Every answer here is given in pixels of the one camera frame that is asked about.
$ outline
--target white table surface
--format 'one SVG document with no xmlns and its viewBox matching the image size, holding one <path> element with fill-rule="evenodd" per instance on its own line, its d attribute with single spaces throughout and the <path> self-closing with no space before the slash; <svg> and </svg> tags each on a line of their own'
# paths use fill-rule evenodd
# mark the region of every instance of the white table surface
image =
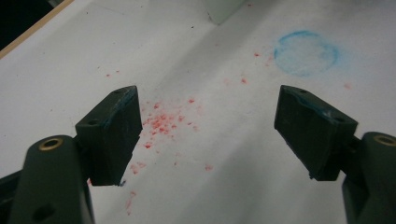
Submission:
<svg viewBox="0 0 396 224">
<path fill-rule="evenodd" d="M 217 26 L 201 0 L 75 0 L 0 61 L 0 176 L 136 85 L 143 121 L 182 121 L 154 136 L 144 126 L 124 187 L 91 188 L 97 223 L 347 223 L 344 176 L 310 180 L 274 129 L 279 86 L 345 112 L 358 137 L 396 135 L 395 11 L 392 0 L 256 0 Z M 279 48 L 297 59 L 274 59 Z"/>
</svg>

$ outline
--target blue chalk residue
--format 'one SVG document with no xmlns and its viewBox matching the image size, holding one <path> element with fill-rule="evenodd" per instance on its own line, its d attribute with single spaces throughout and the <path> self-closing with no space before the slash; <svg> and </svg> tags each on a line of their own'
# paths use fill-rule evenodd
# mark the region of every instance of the blue chalk residue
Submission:
<svg viewBox="0 0 396 224">
<path fill-rule="evenodd" d="M 309 31 L 283 36 L 274 50 L 276 65 L 285 73 L 298 77 L 322 73 L 331 68 L 337 58 L 335 46 Z"/>
</svg>

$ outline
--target blue ring stain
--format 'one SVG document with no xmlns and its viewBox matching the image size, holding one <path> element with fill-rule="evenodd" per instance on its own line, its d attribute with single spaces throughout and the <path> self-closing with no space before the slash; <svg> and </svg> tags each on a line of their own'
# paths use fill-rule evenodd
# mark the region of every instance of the blue ring stain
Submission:
<svg viewBox="0 0 396 224">
<path fill-rule="evenodd" d="M 331 68 L 337 62 L 338 49 L 318 34 L 298 31 L 278 40 L 274 59 L 285 73 L 309 77 Z"/>
</svg>

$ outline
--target red stain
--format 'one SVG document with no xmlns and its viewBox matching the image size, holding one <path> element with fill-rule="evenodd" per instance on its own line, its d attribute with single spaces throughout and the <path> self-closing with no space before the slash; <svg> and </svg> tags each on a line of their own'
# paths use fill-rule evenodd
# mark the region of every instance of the red stain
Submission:
<svg viewBox="0 0 396 224">
<path fill-rule="evenodd" d="M 181 115 L 180 115 L 180 116 L 178 116 L 178 121 L 179 121 L 179 122 L 182 122 L 184 118 L 185 118 L 184 116 L 181 116 Z"/>
<path fill-rule="evenodd" d="M 177 134 L 182 133 L 178 129 L 185 128 L 184 125 L 178 124 L 186 123 L 191 125 L 191 127 L 192 124 L 195 125 L 195 122 L 193 122 L 195 120 L 186 121 L 186 116 L 183 114 L 184 110 L 189 115 L 195 112 L 195 117 L 204 113 L 201 104 L 193 96 L 184 100 L 177 99 L 177 105 L 160 100 L 157 103 L 150 103 L 149 101 L 146 101 L 146 103 L 141 106 L 144 129 L 142 131 L 143 134 L 141 134 L 143 144 L 140 144 L 140 146 L 147 149 L 153 149 L 159 144 L 165 143 L 164 140 L 166 138 L 176 141 Z"/>
<path fill-rule="evenodd" d="M 210 164 L 206 164 L 206 165 L 205 165 L 205 170 L 206 170 L 206 171 L 211 171 L 211 170 L 213 170 L 213 166 L 210 165 Z"/>
<path fill-rule="evenodd" d="M 156 104 L 154 105 L 154 109 L 158 109 L 158 108 L 160 108 L 160 103 L 156 103 Z"/>
<path fill-rule="evenodd" d="M 349 82 L 347 82 L 346 84 L 344 84 L 344 88 L 347 90 L 352 90 L 352 85 Z"/>
<path fill-rule="evenodd" d="M 143 163 L 143 162 L 141 162 L 141 161 L 138 161 L 138 162 L 137 162 L 137 165 L 138 165 L 140 168 L 145 168 L 145 167 L 147 166 L 145 163 Z"/>
<path fill-rule="evenodd" d="M 145 148 L 146 148 L 146 149 L 151 148 L 151 146 L 152 146 L 152 143 L 151 143 L 151 142 L 147 142 L 147 143 L 145 144 Z"/>
<path fill-rule="evenodd" d="M 134 173 L 134 175 L 137 175 L 139 173 L 139 167 L 136 166 L 135 164 L 131 165 L 131 170 Z"/>
</svg>

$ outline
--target wooden edge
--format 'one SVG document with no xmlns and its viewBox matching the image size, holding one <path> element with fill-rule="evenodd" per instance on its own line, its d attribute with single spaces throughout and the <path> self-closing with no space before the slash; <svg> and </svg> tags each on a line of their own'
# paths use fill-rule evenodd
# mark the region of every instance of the wooden edge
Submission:
<svg viewBox="0 0 396 224">
<path fill-rule="evenodd" d="M 50 21 L 54 16 L 56 16 L 60 11 L 62 11 L 65 7 L 70 5 L 74 0 L 63 0 L 61 4 L 51 10 L 47 15 L 45 15 L 41 20 L 36 22 L 33 26 L 27 29 L 23 34 L 18 36 L 14 41 L 8 44 L 5 48 L 0 51 L 0 60 L 14 50 L 21 42 L 26 40 L 29 36 L 34 34 L 38 29 L 43 27 L 48 21 Z"/>
</svg>

